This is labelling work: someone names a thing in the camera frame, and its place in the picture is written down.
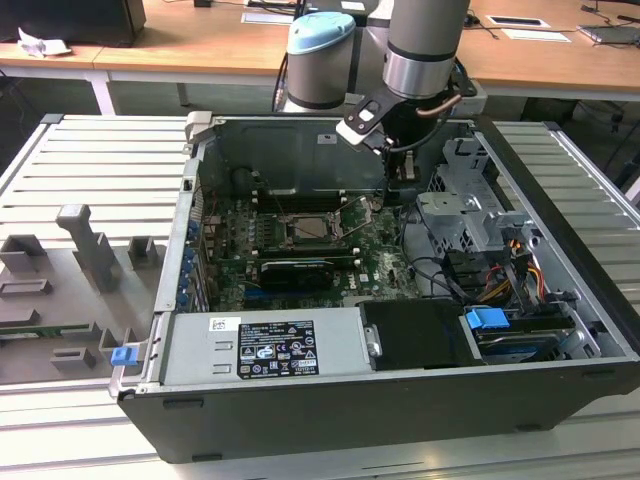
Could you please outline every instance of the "white sticker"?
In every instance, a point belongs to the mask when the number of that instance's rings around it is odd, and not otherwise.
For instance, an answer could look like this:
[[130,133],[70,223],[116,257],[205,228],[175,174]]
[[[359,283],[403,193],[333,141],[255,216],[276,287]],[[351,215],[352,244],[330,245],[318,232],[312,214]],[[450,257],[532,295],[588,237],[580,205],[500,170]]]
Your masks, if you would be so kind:
[[335,133],[323,133],[318,135],[318,145],[335,145],[338,143],[338,136]]
[[364,3],[362,2],[341,2],[342,8],[345,10],[356,10],[358,12],[364,12]]
[[298,367],[315,367],[317,364],[316,360],[298,360]]
[[210,332],[237,332],[242,317],[211,317],[209,318]]

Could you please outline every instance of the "blue latch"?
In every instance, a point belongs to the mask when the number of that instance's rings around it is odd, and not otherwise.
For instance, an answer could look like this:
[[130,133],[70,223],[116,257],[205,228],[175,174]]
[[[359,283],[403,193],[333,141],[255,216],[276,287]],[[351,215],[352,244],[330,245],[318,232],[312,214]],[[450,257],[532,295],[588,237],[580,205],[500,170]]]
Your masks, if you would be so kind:
[[473,308],[466,317],[472,329],[509,328],[511,326],[501,308]]
[[111,365],[114,367],[130,367],[138,365],[138,347],[117,347],[111,354]]

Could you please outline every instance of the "red wire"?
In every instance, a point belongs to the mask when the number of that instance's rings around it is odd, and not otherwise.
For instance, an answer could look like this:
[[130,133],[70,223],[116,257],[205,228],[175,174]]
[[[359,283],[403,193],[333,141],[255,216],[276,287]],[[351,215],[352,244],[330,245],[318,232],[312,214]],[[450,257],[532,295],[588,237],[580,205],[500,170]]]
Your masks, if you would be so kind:
[[489,279],[491,278],[491,275],[493,274],[493,272],[497,271],[497,270],[502,270],[504,267],[502,267],[501,265],[497,265],[495,267],[493,267],[491,270],[489,270],[489,273],[487,273],[487,278],[485,280],[485,282],[488,284],[489,283]]

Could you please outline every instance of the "power supply label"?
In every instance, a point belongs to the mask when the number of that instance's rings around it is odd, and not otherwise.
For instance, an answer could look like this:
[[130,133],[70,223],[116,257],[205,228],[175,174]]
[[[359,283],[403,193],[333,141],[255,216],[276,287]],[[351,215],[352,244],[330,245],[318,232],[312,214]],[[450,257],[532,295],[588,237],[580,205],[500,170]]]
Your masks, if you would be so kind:
[[313,321],[241,323],[238,376],[243,380],[318,375]]

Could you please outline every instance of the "wooden desk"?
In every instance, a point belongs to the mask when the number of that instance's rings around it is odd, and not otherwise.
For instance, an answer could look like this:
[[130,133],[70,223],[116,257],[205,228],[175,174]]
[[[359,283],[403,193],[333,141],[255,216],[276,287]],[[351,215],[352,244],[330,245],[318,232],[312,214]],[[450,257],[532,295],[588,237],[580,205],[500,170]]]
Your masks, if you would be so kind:
[[[604,25],[596,15],[580,10],[580,0],[472,0],[476,16],[486,27],[495,27],[486,15],[540,18],[547,30],[575,30],[578,25]],[[601,14],[614,24],[619,14],[640,16],[632,5],[600,3]],[[511,40],[492,30],[465,31],[458,56],[469,75],[488,93],[556,98],[603,98],[630,93],[640,98],[640,50],[633,47],[593,46],[581,32],[564,33],[571,43]]]
[[73,46],[72,55],[35,58],[28,56],[15,43],[0,43],[0,68],[41,67],[41,68],[93,68],[93,61],[102,50],[102,46]]
[[[117,112],[111,81],[178,83],[181,103],[187,103],[187,83],[273,85],[287,26],[240,23],[241,5],[194,8],[190,0],[144,1],[147,23],[133,48],[74,46],[75,55],[40,60],[26,57],[15,45],[0,44],[0,68],[17,77],[87,80],[105,114]],[[582,12],[582,3],[472,0],[472,8],[488,27],[488,14],[542,18],[559,30],[604,24]],[[602,2],[600,8],[616,23],[617,14],[640,15],[631,5]],[[571,43],[511,40],[500,30],[493,32],[500,40],[486,31],[465,31],[458,52],[490,95],[640,101],[640,51],[635,48],[594,47],[579,32],[565,33]]]
[[134,48],[104,48],[96,69],[277,75],[288,26],[240,23],[241,4],[145,0],[144,7],[147,23]]

